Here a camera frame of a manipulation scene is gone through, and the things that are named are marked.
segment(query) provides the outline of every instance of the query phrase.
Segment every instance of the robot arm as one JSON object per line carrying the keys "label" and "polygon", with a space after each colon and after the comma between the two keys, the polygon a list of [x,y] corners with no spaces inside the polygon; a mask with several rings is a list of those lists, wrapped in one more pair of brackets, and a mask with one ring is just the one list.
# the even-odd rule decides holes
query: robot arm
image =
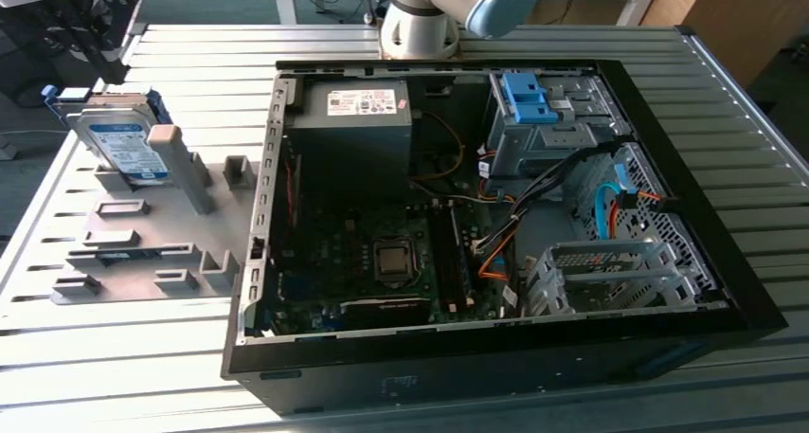
{"label": "robot arm", "polygon": [[19,45],[42,34],[88,61],[107,83],[122,83],[119,50],[140,0],[0,0],[0,23]]}
{"label": "robot arm", "polygon": [[519,25],[535,0],[391,0],[382,26],[382,49],[394,59],[441,59],[458,49],[454,21],[486,39]]}

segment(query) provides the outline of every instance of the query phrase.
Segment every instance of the gray carpet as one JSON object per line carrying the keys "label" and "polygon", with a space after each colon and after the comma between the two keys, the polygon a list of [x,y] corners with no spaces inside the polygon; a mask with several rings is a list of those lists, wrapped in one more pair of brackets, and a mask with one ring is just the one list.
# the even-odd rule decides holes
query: gray carpet
{"label": "gray carpet", "polygon": [[[150,24],[278,24],[272,0],[146,0],[138,22]],[[302,24],[362,23],[365,9],[359,0],[326,0],[321,11],[310,0],[298,0]],[[90,85],[95,79],[87,65],[70,56],[59,59],[67,83]],[[750,88],[754,99],[774,102],[772,118],[798,150],[809,154],[809,64],[792,64],[778,56]],[[0,95],[0,134],[20,130],[60,130],[47,109],[17,109]],[[44,173],[60,147],[63,135],[48,133],[8,135],[20,154],[13,161],[0,161],[0,251],[3,236],[13,233],[19,219],[36,192]]]}

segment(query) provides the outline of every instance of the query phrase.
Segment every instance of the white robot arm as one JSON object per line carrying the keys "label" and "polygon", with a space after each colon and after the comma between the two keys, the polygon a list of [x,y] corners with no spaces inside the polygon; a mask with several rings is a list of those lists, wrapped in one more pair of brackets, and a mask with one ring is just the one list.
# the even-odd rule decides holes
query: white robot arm
{"label": "white robot arm", "polygon": [[458,49],[458,24],[485,39],[519,25],[535,0],[391,0],[381,31],[390,59],[445,59]]}

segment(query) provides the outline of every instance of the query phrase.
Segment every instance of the motherboard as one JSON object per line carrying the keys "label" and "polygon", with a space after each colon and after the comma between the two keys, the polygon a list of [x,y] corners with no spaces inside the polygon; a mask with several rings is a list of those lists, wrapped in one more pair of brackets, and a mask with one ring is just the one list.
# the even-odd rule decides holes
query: motherboard
{"label": "motherboard", "polygon": [[278,260],[278,302],[267,306],[278,332],[495,318],[502,286],[482,286],[469,268],[482,213],[439,201],[307,210]]}

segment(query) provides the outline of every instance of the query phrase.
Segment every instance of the power supply label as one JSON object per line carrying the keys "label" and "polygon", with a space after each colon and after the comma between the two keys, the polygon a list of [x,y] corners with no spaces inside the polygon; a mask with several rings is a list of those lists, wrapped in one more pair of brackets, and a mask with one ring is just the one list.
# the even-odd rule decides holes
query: power supply label
{"label": "power supply label", "polygon": [[334,90],[329,93],[330,116],[369,116],[395,112],[393,89]]}

